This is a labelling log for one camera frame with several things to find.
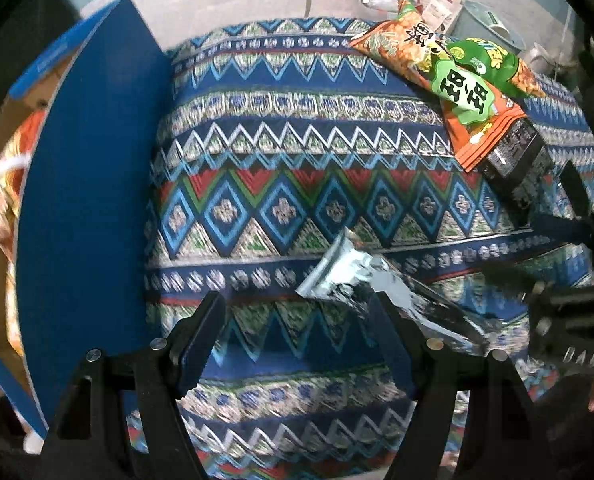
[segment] blue cardboard panel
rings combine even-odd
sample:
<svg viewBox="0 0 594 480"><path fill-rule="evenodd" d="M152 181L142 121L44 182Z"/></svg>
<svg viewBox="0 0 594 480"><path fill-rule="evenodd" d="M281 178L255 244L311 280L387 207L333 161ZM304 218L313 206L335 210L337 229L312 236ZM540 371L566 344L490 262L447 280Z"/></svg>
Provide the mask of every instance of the blue cardboard panel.
<svg viewBox="0 0 594 480"><path fill-rule="evenodd" d="M6 365L0 359L0 389L6 393L8 400L15 407L26 422L42 438L46 437L46 427L37 407L31 397L24 391L21 384L8 371Z"/></svg>
<svg viewBox="0 0 594 480"><path fill-rule="evenodd" d="M82 47L26 178L17 292L30 378L50 423L88 349L146 344L142 296L149 159L171 68L130 0Z"/></svg>
<svg viewBox="0 0 594 480"><path fill-rule="evenodd" d="M56 66L65 56L70 54L73 50L79 47L90 31L100 22L103 16L108 12L114 3L108 4L103 9L98 10L86 20L81 20L73 27L69 28L48 48L37 57L31 66L26 69L20 78L13 83L13 86L8 90L8 94L13 99L21 99L24 94L28 92L31 87L39 81L46 73L48 73L54 66Z"/></svg>

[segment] gray container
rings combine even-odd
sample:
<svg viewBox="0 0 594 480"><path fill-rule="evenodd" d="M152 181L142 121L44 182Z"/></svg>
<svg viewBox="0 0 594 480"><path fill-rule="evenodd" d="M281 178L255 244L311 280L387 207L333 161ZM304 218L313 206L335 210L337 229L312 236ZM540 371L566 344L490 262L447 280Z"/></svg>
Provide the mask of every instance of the gray container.
<svg viewBox="0 0 594 480"><path fill-rule="evenodd" d="M522 37L507 23L503 23L495 10L469 0L463 3L463 10L450 35L460 40L481 38L493 41L513 54L519 54L526 48Z"/></svg>

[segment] foil wrapper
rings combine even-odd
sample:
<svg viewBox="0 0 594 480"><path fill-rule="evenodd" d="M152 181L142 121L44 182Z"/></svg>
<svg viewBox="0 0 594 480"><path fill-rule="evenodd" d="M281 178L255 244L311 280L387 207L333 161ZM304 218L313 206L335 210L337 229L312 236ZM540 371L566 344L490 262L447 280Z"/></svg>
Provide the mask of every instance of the foil wrapper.
<svg viewBox="0 0 594 480"><path fill-rule="evenodd" d="M453 350L476 355L488 352L488 334L501 323L464 311L457 303L400 272L381 254L363 250L361 240L344 229L315 269L297 288L309 300L347 304L367 316L373 292L384 291L403 317L414 320L425 337L441 338Z"/></svg>

